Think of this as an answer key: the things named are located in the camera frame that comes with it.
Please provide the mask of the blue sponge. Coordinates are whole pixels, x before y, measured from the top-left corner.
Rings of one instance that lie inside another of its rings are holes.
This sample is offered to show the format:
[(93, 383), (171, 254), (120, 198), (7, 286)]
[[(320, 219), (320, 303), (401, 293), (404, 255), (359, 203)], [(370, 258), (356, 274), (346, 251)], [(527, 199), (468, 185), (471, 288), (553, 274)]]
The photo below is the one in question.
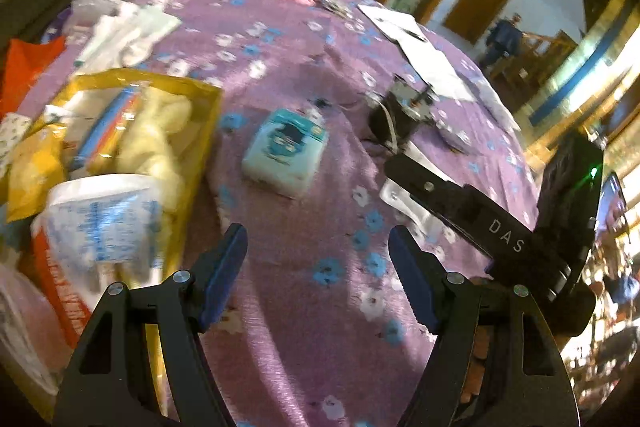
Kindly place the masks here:
[(141, 101), (139, 86), (128, 86), (113, 98), (76, 150), (68, 165), (71, 174), (95, 176), (112, 169), (119, 142), (136, 119)]

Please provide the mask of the purple floral tablecloth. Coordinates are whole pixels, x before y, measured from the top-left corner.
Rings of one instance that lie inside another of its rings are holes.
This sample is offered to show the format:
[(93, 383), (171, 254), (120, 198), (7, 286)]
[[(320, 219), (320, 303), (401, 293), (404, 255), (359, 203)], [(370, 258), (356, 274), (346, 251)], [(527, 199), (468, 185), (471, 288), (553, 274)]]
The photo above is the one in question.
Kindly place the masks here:
[[(434, 347), (387, 251), (407, 218), (380, 196), (387, 153), (368, 126), (369, 93), (418, 76), (363, 16), (288, 0), (142, 0), (180, 20), (144, 62), (222, 91), (181, 263), (232, 222), (248, 253), (219, 323), (202, 338), (242, 426), (393, 426)], [(276, 109), (312, 109), (329, 133), (302, 196), (248, 179), (241, 162)]]

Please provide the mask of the person in dark jacket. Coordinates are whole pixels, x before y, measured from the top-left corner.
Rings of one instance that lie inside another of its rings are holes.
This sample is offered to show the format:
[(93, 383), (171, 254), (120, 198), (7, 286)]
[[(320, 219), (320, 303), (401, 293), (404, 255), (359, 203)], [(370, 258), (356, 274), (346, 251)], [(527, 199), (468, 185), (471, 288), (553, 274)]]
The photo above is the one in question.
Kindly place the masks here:
[(482, 72), (487, 72), (488, 68), (495, 65), (500, 58), (520, 54), (523, 33), (518, 25), (521, 20), (521, 15), (514, 13), (511, 18), (499, 20), (491, 28), (485, 41), (485, 52), (478, 62)]

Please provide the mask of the white red plastic bag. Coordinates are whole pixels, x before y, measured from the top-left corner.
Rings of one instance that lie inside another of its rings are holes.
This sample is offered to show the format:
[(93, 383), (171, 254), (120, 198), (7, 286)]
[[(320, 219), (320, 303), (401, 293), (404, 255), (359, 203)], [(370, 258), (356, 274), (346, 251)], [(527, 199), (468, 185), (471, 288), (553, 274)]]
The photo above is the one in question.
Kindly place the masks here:
[(66, 343), (75, 349), (92, 315), (92, 310), (66, 279), (55, 260), (43, 227), (32, 231), (32, 251), (36, 274), (43, 295), (49, 300)]

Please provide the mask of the black pen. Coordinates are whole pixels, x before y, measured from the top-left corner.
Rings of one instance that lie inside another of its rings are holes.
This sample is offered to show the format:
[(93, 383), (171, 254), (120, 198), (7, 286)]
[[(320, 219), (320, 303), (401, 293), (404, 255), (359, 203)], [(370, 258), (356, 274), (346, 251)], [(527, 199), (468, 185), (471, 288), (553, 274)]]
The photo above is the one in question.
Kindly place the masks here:
[(403, 31), (405, 34), (407, 34), (407, 35), (409, 35), (410, 37), (412, 37), (412, 38), (416, 38), (416, 39), (418, 39), (418, 40), (420, 40), (420, 41), (423, 41), (423, 42), (425, 42), (425, 41), (426, 41), (426, 38), (425, 38), (425, 37), (424, 37), (424, 35), (422, 35), (422, 34), (418, 34), (417, 32), (411, 31), (411, 30), (406, 29), (406, 28), (402, 28), (402, 31)]

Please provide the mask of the yellow plush towel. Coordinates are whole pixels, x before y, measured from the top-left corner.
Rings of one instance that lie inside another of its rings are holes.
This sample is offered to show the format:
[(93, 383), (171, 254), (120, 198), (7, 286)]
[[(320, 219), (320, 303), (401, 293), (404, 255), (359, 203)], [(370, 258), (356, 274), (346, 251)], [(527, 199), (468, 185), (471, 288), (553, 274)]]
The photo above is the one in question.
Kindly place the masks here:
[(158, 183), (167, 213), (177, 212), (186, 186), (170, 139), (186, 130), (191, 115), (192, 103), (186, 96), (145, 87), (136, 119), (120, 140), (115, 157), (116, 172), (150, 176)]

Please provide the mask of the orange red shopping bag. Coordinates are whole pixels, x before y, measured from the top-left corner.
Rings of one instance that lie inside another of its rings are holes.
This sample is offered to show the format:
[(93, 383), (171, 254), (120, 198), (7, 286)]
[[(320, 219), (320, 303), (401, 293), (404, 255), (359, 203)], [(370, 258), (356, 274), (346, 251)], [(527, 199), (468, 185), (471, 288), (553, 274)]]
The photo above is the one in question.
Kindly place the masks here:
[(45, 44), (10, 40), (1, 77), (1, 116), (17, 112), (40, 75), (65, 48), (64, 36)]

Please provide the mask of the white printed pouch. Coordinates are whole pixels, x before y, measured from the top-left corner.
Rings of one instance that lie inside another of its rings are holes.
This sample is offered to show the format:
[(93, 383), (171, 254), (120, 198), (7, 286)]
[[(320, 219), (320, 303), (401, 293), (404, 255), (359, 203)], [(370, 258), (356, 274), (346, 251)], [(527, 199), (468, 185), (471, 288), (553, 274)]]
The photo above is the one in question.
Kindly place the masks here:
[[(438, 169), (411, 141), (405, 145), (402, 151), (422, 167), (433, 171), (442, 179), (448, 179), (448, 176)], [(428, 210), (415, 202), (407, 190), (390, 178), (386, 178), (382, 185), (380, 199), (407, 217), (422, 232), (426, 232), (434, 221)]]

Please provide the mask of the white paper sheets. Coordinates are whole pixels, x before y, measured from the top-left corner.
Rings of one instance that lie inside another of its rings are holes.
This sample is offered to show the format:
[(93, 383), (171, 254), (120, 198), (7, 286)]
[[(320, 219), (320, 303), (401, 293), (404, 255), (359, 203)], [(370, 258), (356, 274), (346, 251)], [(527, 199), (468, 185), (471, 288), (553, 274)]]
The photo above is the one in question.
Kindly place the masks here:
[[(373, 25), (405, 55), (409, 65), (424, 83), (429, 83), (438, 96), (460, 102), (474, 102), (472, 92), (457, 75), (445, 54), (436, 50), (422, 32), (412, 15), (382, 6), (360, 3), (358, 9)], [(426, 41), (412, 38), (402, 31), (409, 29), (424, 35)]]

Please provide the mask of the yellow snack packet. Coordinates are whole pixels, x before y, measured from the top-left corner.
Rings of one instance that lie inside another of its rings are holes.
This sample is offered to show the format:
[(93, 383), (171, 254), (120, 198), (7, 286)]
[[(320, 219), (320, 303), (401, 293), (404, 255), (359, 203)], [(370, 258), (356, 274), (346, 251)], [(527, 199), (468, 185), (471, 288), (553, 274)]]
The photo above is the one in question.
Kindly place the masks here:
[(9, 171), (6, 221), (38, 215), (52, 187), (66, 180), (62, 150), (65, 124), (48, 124), (15, 147)]

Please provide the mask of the teal tissue pack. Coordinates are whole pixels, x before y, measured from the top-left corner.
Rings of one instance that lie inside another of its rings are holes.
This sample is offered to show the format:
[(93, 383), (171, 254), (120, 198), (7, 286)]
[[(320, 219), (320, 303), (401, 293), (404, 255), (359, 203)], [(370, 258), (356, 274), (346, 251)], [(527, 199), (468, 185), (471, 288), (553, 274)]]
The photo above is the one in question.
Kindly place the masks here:
[(242, 159), (242, 173), (276, 193), (296, 199), (311, 187), (329, 131), (317, 109), (278, 108), (262, 123)]

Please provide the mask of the white blue wipes pack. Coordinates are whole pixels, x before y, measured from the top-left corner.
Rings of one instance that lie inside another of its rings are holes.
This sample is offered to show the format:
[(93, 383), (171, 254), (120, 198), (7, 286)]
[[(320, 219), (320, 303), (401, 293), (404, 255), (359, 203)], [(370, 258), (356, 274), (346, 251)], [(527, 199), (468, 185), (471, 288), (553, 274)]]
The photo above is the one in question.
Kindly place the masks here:
[(143, 284), (162, 269), (160, 184), (152, 176), (101, 174), (53, 187), (42, 213), (44, 233), (67, 280), (89, 291), (99, 271), (118, 265)]

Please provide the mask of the patterned small carton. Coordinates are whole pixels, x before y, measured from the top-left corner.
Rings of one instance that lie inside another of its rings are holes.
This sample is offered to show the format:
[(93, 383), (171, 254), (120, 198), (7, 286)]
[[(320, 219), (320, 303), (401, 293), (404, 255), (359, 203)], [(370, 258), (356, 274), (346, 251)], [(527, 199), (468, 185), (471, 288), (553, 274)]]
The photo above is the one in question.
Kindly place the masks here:
[(12, 152), (20, 143), (29, 128), (32, 127), (32, 118), (17, 113), (6, 113), (0, 126), (0, 178), (6, 175)]

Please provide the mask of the smartphone on stand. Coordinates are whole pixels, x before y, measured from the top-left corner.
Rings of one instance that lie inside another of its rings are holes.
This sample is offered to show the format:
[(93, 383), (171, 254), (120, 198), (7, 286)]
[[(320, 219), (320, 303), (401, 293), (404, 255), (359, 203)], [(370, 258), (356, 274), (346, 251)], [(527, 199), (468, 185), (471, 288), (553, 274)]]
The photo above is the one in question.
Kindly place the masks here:
[(620, 178), (611, 171), (603, 181), (596, 221), (594, 245), (601, 247), (609, 239), (627, 233), (627, 202)]

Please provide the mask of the yellow edged white box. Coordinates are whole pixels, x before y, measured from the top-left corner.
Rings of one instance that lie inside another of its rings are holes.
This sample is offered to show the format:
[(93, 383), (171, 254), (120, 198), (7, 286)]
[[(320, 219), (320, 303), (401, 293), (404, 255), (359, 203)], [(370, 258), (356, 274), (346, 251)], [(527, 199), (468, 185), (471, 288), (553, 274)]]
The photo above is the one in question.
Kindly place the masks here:
[(1, 377), (50, 419), (103, 291), (180, 265), (221, 92), (137, 69), (75, 76), (1, 124)]

